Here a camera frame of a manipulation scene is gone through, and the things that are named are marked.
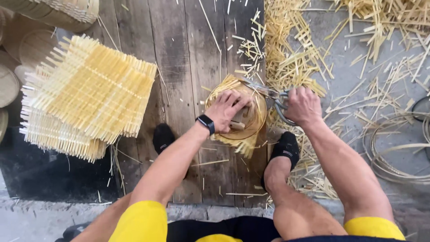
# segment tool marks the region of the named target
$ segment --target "person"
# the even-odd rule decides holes
[[[239,92],[224,91],[205,115],[213,121],[215,132],[226,133],[230,130],[231,118],[250,101],[250,97]],[[211,133],[211,127],[197,120],[176,141],[166,124],[159,125],[153,139],[159,156],[134,191],[107,208],[72,241],[405,240],[371,168],[324,123],[319,97],[309,88],[292,88],[287,102],[285,116],[309,137],[324,173],[344,206],[343,226],[322,206],[286,184],[299,160],[299,147],[290,132],[285,132],[274,146],[261,179],[262,187],[275,204],[273,220],[268,223],[239,217],[222,224],[188,220],[168,225],[165,207],[185,177],[192,158]]]

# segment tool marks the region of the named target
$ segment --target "hand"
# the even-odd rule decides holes
[[[228,133],[231,119],[251,100],[252,97],[235,90],[220,93],[205,112],[205,115],[214,121],[215,133]]]
[[[290,90],[285,117],[304,128],[321,121],[323,119],[322,114],[319,97],[310,88],[299,87]]]

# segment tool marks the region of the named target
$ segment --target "smartwatch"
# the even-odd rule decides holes
[[[209,129],[209,135],[213,135],[215,133],[214,121],[212,121],[212,119],[210,119],[208,116],[204,114],[200,115],[196,118],[196,121],[197,120]]]

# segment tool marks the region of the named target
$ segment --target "scissors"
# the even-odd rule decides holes
[[[288,110],[288,106],[285,106],[284,104],[282,104],[282,102],[280,100],[284,99],[284,98],[288,98],[289,89],[287,89],[287,90],[279,93],[279,92],[277,92],[275,90],[269,89],[268,87],[252,83],[247,78],[243,78],[243,84],[245,86],[247,86],[247,87],[255,90],[256,92],[260,93],[261,95],[273,99],[273,101],[275,102],[276,112],[278,113],[278,115],[281,118],[281,120],[284,121],[288,125],[297,126],[297,124],[295,122],[287,119],[284,116],[284,113],[282,111],[282,109],[283,110]]]

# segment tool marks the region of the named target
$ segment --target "scissor handle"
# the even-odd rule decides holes
[[[285,92],[279,93],[279,97],[282,97],[282,96],[288,97],[288,92],[289,92],[289,90],[285,90]],[[285,106],[284,104],[282,104],[279,99],[275,100],[275,108],[276,108],[276,111],[278,112],[278,115],[279,115],[279,117],[281,118],[282,121],[284,121],[288,125],[297,126],[297,124],[295,122],[287,119],[284,116],[284,113],[282,112],[281,109],[288,110],[288,107]]]

